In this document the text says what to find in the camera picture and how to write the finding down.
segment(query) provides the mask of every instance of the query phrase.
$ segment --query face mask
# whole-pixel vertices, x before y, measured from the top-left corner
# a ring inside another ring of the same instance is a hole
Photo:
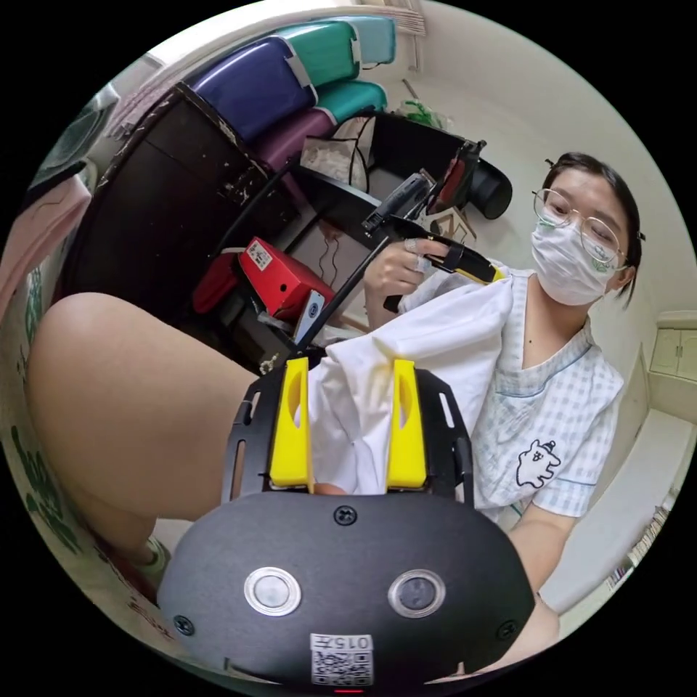
[[[612,257],[610,250],[598,250]],[[617,271],[616,260],[604,264],[584,248],[578,228],[554,227],[542,222],[532,233],[532,257],[539,284],[562,305],[590,305],[605,295]]]

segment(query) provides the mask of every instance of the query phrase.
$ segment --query thigh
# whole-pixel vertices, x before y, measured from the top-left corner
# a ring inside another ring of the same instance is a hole
[[[124,511],[191,520],[219,503],[227,437],[255,379],[137,307],[84,293],[42,319],[27,397],[59,478]]]

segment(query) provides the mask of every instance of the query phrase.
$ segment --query lens ring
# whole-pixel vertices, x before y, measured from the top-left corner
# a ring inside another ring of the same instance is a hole
[[[281,581],[288,590],[288,595],[284,602],[279,605],[266,605],[255,593],[256,585],[268,578]],[[265,566],[252,571],[245,581],[245,599],[247,602],[262,615],[270,617],[282,617],[293,612],[302,598],[300,584],[287,571],[274,566]]]
[[[608,240],[599,240],[592,226],[602,226],[608,233]],[[602,264],[612,264],[620,252],[617,235],[606,223],[597,218],[586,218],[581,225],[581,244],[588,254]]]
[[[406,607],[399,597],[400,589],[405,583],[413,579],[423,579],[427,581],[432,585],[434,591],[433,601],[427,607],[418,610],[412,610]],[[392,609],[402,617],[406,617],[408,619],[427,617],[428,615],[432,615],[434,612],[440,609],[441,605],[443,605],[443,601],[445,600],[445,583],[443,583],[438,574],[423,568],[405,571],[403,574],[398,576],[390,586],[387,593],[387,599]]]

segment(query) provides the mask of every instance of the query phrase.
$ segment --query cartoon ghost print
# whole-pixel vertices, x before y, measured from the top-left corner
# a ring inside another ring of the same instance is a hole
[[[529,450],[518,456],[518,469],[515,480],[518,486],[529,484],[534,489],[541,489],[554,475],[561,460],[553,453],[556,443],[550,441],[540,445],[539,440],[532,442]]]

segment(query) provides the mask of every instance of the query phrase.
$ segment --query eyeglasses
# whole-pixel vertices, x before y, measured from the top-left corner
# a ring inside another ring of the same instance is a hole
[[[535,214],[541,222],[559,227],[566,225],[571,217],[580,213],[560,193],[552,189],[533,191]],[[614,231],[598,218],[582,218],[581,244],[596,261],[611,264],[618,257],[625,257],[619,247]]]

